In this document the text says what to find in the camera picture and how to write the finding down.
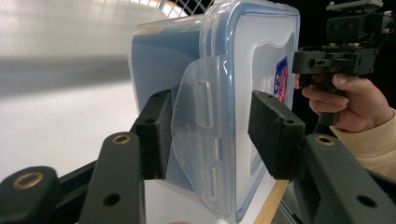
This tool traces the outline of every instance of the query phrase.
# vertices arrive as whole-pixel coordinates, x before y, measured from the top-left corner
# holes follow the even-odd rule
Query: person's thumb
[[[332,83],[340,91],[350,91],[353,93],[364,94],[373,89],[373,83],[366,78],[345,76],[341,74],[332,77]]]

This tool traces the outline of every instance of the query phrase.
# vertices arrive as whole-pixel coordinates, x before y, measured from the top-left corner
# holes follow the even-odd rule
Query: clear plastic lid
[[[134,37],[133,57],[137,37],[148,41],[155,35],[171,34],[178,46],[163,44],[154,51],[165,48],[171,52],[162,55],[165,61],[177,55],[190,60],[188,66],[182,60],[173,62],[172,69],[182,71],[173,77],[164,70],[155,75],[147,69],[136,70],[132,60],[134,85],[137,90],[145,86],[143,91],[153,91],[157,85],[173,90],[177,96],[172,121],[177,161],[204,206],[231,223],[243,218],[266,171],[248,137],[251,93],[272,93],[291,108],[291,62],[299,23],[299,13],[292,7],[266,1],[225,1],[203,17],[164,21],[161,29],[159,23],[145,25],[143,29],[157,27],[157,33]],[[149,42],[149,46],[159,45]],[[173,83],[165,84],[165,77]],[[136,93],[139,104],[149,97],[143,91]]]

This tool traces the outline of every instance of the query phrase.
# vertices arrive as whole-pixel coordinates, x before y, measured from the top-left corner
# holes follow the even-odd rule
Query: fingernail
[[[334,75],[334,80],[336,84],[338,85],[346,85],[347,84],[347,78],[344,77],[343,75]]]

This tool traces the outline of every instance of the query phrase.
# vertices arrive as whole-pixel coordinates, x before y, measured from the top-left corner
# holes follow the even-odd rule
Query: sticker
[[[287,57],[282,59],[276,65],[274,96],[282,103],[286,98],[286,80],[288,76],[288,60]]]

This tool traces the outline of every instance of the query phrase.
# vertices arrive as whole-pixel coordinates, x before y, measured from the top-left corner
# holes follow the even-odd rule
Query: white surface
[[[128,35],[163,18],[128,1],[0,0],[0,180],[37,165],[65,175],[96,160],[107,136],[129,130],[137,112]],[[243,223],[253,222],[266,188]],[[147,181],[146,195],[148,224],[223,223],[169,184]]]

